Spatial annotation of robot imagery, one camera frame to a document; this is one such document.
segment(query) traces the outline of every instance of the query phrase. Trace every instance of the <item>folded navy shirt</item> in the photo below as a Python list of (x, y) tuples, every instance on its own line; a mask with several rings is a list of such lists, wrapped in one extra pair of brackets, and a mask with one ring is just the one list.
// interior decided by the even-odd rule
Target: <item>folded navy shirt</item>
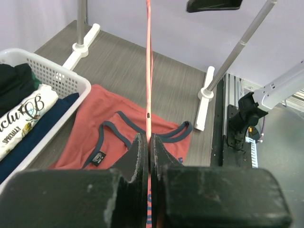
[(35, 127), (19, 142), (16, 147), (0, 161), (0, 183), (26, 158), (42, 138), (78, 99), (79, 93), (58, 99), (54, 106), (44, 114)]

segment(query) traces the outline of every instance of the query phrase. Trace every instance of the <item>gray table surface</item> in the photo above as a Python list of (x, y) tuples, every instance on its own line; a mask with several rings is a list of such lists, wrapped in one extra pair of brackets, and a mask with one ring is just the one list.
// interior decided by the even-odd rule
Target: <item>gray table surface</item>
[[(76, 21), (73, 21), (44, 46), (37, 54), (62, 65), (76, 42)], [(74, 71), (107, 90), (122, 95), (141, 107), (146, 105), (145, 48), (100, 31)], [(181, 62), (154, 53), (152, 112), (178, 124), (195, 122), (205, 73)], [(194, 130), (185, 165), (209, 166), (213, 134), (215, 99), (210, 103), (205, 131)], [(40, 153), (28, 168), (43, 169), (61, 155), (75, 120), (75, 114)]]

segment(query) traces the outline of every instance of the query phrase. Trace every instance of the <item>folded white t-shirt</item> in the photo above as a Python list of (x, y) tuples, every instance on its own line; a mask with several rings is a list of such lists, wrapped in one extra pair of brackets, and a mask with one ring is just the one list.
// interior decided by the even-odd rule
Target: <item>folded white t-shirt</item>
[(56, 103), (51, 86), (38, 89), (0, 118), (0, 161), (24, 138), (39, 119)]

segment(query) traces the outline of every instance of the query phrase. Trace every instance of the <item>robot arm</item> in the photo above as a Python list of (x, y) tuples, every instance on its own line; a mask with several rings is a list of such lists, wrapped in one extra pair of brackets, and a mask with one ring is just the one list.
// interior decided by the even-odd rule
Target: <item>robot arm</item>
[(254, 91), (253, 99), (259, 108), (268, 112), (278, 103), (304, 88), (304, 63), (301, 61), (279, 78)]
[(241, 150), (248, 127), (256, 126), (268, 111), (303, 88), (304, 62), (301, 61), (266, 86), (240, 98), (236, 114), (227, 119), (227, 144)]

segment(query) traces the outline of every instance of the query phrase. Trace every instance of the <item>black garment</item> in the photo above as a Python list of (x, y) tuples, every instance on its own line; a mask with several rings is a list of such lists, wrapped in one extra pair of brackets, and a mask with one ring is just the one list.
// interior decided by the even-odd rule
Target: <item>black garment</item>
[(0, 64), (0, 117), (35, 90), (32, 69), (27, 63), (15, 67)]

